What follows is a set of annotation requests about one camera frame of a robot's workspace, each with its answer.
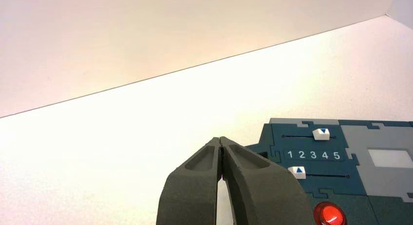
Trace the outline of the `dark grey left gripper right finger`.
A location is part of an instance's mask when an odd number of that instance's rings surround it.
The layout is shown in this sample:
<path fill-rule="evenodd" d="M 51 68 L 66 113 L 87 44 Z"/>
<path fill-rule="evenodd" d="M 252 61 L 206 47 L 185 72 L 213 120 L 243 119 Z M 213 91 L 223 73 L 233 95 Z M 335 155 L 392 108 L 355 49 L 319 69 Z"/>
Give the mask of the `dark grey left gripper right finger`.
<path fill-rule="evenodd" d="M 313 224 L 308 197 L 290 171 L 227 137 L 220 143 L 234 224 Z"/>

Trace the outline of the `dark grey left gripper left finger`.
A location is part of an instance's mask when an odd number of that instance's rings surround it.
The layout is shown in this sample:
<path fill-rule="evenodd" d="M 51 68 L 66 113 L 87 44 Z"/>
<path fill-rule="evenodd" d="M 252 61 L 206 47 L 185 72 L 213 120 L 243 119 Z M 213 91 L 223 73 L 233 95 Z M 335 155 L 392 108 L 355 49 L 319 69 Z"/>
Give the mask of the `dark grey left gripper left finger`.
<path fill-rule="evenodd" d="M 212 138 L 169 174 L 159 199 L 156 224 L 216 224 L 221 147 L 220 139 Z"/>

